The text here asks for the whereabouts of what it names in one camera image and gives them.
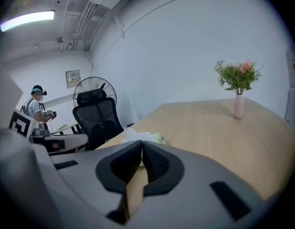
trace pink flower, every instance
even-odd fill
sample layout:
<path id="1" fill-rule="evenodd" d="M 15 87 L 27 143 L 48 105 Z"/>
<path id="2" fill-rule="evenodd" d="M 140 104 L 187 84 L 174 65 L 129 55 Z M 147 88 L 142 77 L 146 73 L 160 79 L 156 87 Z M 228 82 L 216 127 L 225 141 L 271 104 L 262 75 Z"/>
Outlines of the pink flower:
<path id="1" fill-rule="evenodd" d="M 247 71 L 251 70 L 252 66 L 253 66 L 252 61 L 250 61 L 249 59 L 247 59 L 246 62 L 243 62 L 242 63 L 242 67 L 241 67 L 240 70 L 241 70 L 242 73 L 246 73 Z"/>

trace person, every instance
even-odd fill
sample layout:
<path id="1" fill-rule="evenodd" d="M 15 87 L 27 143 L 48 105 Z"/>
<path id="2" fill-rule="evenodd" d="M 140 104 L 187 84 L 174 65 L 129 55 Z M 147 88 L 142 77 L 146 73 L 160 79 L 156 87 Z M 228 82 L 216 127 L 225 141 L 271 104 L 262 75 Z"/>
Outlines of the person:
<path id="1" fill-rule="evenodd" d="M 48 122 L 50 119 L 55 118 L 54 114 L 48 116 L 42 116 L 41 114 L 43 104 L 40 102 L 43 101 L 43 96 L 46 94 L 47 92 L 40 85 L 35 85 L 31 91 L 32 98 L 23 105 L 25 113 L 38 122 Z"/>

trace fluorescent light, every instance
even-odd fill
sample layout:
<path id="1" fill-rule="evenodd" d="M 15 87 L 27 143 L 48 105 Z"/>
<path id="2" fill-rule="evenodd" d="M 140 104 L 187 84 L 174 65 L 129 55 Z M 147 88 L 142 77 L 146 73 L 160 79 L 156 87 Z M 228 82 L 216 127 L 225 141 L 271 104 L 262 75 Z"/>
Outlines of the fluorescent light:
<path id="1" fill-rule="evenodd" d="M 13 28 L 18 25 L 22 25 L 29 22 L 34 21 L 45 21 L 45 20 L 53 20 L 54 18 L 54 11 L 47 11 L 47 12 L 38 12 L 38 13 L 29 13 L 25 15 L 21 15 L 14 19 L 4 22 L 0 25 L 1 31 L 6 31 L 10 28 Z"/>

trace table top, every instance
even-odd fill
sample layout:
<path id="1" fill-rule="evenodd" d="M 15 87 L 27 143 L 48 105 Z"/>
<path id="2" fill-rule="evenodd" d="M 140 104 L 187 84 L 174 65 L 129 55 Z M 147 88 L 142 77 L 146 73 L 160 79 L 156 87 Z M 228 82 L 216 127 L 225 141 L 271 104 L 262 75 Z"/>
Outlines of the table top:
<path id="1" fill-rule="evenodd" d="M 56 129 L 55 131 L 52 132 L 52 134 L 57 134 L 59 132 L 63 132 L 65 130 L 71 128 L 71 127 L 76 126 L 76 125 L 78 125 L 78 123 L 77 123 L 77 121 L 74 121 L 74 123 L 72 123 L 72 124 L 64 125 L 64 126 L 58 128 L 58 129 Z"/>
<path id="2" fill-rule="evenodd" d="M 234 119 L 233 109 L 232 99 L 163 104 L 132 128 L 139 133 L 160 132 L 167 145 L 212 158 L 267 199 L 284 187 L 294 168 L 295 130 L 250 99 L 245 99 L 243 119 Z M 99 148 L 122 139 L 124 133 Z M 131 215 L 140 207 L 147 183 L 145 168 L 138 169 L 127 186 Z"/>

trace pink vase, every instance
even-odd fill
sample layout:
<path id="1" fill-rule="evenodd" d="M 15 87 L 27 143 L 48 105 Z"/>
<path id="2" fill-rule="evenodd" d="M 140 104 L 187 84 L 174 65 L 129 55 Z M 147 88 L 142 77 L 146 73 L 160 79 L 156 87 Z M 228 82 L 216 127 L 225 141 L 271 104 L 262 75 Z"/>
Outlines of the pink vase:
<path id="1" fill-rule="evenodd" d="M 236 95 L 234 104 L 234 118 L 242 119 L 244 116 L 244 96 Z"/>

